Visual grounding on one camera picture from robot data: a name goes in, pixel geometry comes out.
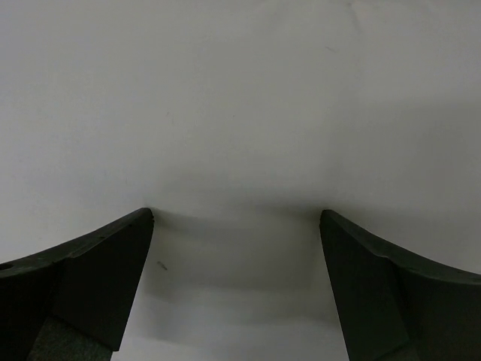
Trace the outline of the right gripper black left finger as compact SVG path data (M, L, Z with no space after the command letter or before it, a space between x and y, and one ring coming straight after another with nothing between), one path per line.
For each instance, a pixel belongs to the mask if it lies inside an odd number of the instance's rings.
M1 265L3 360L109 360L122 343L153 236L141 208Z

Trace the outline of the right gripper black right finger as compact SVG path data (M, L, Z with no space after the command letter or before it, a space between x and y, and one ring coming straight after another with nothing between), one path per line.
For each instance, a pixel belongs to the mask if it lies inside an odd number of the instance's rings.
M320 217L350 360L478 360L480 276L390 243L332 210Z

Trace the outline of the white pillow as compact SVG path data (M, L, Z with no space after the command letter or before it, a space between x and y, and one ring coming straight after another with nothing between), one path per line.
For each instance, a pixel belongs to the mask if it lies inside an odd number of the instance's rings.
M480 3L3 1L2 261L142 207L118 360L345 360L323 210L480 271Z

